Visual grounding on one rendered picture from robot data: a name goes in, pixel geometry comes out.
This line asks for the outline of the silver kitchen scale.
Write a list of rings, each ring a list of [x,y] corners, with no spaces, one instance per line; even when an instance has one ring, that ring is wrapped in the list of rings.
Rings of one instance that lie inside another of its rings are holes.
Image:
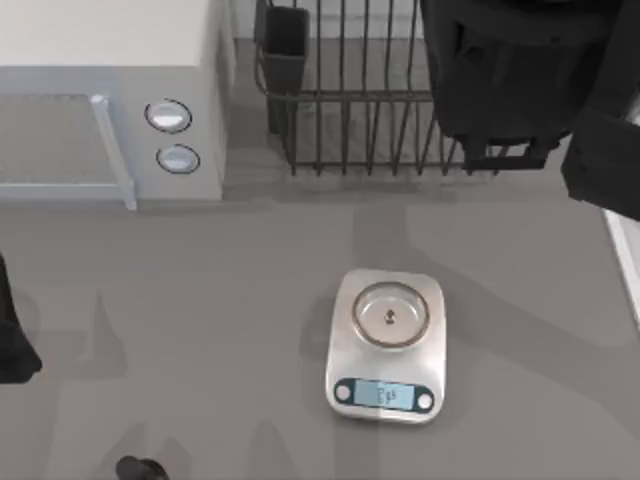
[[[358,268],[338,288],[325,395],[344,416],[423,424],[446,396],[447,312],[425,274]]]

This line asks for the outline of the round silver microwave knob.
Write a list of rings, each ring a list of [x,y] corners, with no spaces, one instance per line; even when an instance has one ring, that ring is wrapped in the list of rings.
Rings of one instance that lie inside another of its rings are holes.
[[[164,171],[173,175],[190,175],[197,171],[201,164],[199,154],[183,144],[160,148],[155,154],[155,159]]]
[[[147,104],[144,117],[152,128],[167,134],[187,130],[193,120],[193,115],[185,104],[168,98]]]

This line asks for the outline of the dark grey utensil holder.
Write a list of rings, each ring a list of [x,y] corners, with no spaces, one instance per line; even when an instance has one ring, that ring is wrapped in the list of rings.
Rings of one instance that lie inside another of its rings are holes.
[[[269,95],[295,97],[300,94],[309,40],[307,9],[256,0],[254,41]]]

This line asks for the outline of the microwave oven glass door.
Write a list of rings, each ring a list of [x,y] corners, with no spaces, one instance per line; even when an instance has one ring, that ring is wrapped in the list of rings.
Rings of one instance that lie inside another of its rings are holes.
[[[102,201],[138,207],[113,101],[0,93],[0,202]]]

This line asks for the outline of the black rounded knob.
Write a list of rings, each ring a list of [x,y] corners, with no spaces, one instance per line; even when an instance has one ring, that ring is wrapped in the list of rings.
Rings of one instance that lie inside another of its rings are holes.
[[[126,455],[115,465],[118,480],[170,480],[164,467],[151,458]]]

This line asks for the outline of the pale microwave oven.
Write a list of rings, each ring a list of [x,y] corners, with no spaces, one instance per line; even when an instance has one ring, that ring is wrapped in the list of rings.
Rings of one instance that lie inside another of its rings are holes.
[[[138,206],[222,198],[235,67],[229,0],[0,0],[0,93],[108,96]],[[191,111],[187,130],[146,121],[166,98]],[[174,144],[199,154],[197,171],[156,163]]]

